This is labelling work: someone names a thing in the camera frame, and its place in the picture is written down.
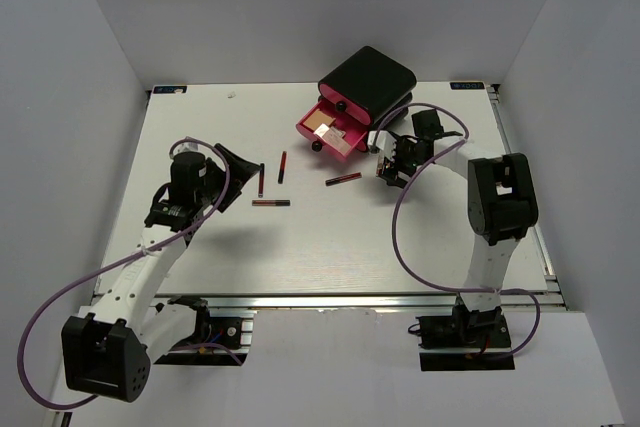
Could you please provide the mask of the clear eyeshadow palette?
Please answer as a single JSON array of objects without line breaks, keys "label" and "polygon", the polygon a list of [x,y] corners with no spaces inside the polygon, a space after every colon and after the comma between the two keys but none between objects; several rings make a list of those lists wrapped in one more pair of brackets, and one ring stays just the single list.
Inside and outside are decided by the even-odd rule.
[{"label": "clear eyeshadow palette", "polygon": [[379,158],[376,167],[376,176],[386,182],[393,181],[396,178],[394,162],[386,157]]}]

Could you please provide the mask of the black pink drawer organizer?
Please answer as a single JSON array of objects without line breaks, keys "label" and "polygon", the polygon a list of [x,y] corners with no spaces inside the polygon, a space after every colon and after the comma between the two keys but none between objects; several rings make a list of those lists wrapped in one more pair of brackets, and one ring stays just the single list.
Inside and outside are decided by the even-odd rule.
[{"label": "black pink drawer organizer", "polygon": [[[327,152],[344,161],[354,151],[364,152],[370,131],[393,113],[392,120],[406,115],[417,85],[415,74],[379,50],[364,46],[318,81],[319,98],[296,123],[296,130],[309,140],[315,152]],[[335,118],[333,127],[342,130],[344,142],[326,144],[303,122],[314,111]]]}]

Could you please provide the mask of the peach rectangular palette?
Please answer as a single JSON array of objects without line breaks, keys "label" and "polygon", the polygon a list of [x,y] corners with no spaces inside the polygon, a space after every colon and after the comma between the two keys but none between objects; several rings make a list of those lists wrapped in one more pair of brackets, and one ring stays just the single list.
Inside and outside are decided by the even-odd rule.
[{"label": "peach rectangular palette", "polygon": [[336,145],[336,148],[339,144],[344,142],[345,133],[342,130],[327,124],[321,124],[314,131],[314,134],[318,138],[322,139],[326,144]]}]

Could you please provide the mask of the square peach compact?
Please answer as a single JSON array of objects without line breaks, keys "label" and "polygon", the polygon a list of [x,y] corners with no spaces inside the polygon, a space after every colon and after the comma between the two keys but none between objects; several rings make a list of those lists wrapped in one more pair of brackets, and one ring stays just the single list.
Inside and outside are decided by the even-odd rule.
[{"label": "square peach compact", "polygon": [[310,131],[315,132],[322,125],[331,127],[334,122],[335,118],[333,116],[328,115],[323,111],[317,110],[304,120],[303,125]]}]

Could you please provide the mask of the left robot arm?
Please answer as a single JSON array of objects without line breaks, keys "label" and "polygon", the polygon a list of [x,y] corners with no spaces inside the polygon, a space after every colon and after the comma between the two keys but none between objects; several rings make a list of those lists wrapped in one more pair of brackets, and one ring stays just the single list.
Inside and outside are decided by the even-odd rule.
[{"label": "left robot arm", "polygon": [[111,288],[61,332],[69,389],[125,402],[142,393],[153,363],[176,347],[200,346],[213,328],[206,300],[177,296],[154,307],[167,274],[205,216],[224,212],[260,170],[220,144],[217,160],[198,151],[170,154],[170,179],[144,220],[140,258],[124,264]]}]

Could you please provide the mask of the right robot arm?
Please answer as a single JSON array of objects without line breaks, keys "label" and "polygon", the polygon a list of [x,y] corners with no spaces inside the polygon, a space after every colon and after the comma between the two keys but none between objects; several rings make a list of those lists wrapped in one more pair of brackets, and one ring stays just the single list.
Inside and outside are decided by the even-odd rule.
[{"label": "right robot arm", "polygon": [[[451,321],[453,337],[472,346],[484,338],[488,324],[482,314],[501,305],[504,279],[513,253],[539,218],[529,162],[521,153],[497,154],[477,147],[469,128],[453,113],[429,104],[412,115],[414,136],[387,129],[400,107],[384,117],[367,138],[378,154],[377,176],[399,186],[391,220],[391,242],[403,270],[420,284],[455,294],[466,309]],[[398,217],[409,190],[426,168],[438,165],[467,182],[467,217],[474,233],[471,261],[464,284],[449,287],[418,275],[403,258],[398,242]]]}]

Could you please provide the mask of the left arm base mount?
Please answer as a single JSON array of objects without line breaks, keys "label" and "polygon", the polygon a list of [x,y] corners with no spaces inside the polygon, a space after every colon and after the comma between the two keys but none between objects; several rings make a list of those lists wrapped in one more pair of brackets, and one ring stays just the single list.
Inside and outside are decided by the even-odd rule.
[{"label": "left arm base mount", "polygon": [[248,315],[213,313],[204,333],[190,337],[154,362],[155,365],[173,366],[241,366],[251,345],[253,318]]}]

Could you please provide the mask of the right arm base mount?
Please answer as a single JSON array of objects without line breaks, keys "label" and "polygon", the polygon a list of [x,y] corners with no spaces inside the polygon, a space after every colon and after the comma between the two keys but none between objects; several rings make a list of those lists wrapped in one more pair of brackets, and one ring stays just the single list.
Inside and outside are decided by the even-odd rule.
[{"label": "right arm base mount", "polygon": [[417,338],[422,372],[513,371],[506,318],[498,308],[488,322],[455,307],[449,315],[417,317],[407,333]]}]

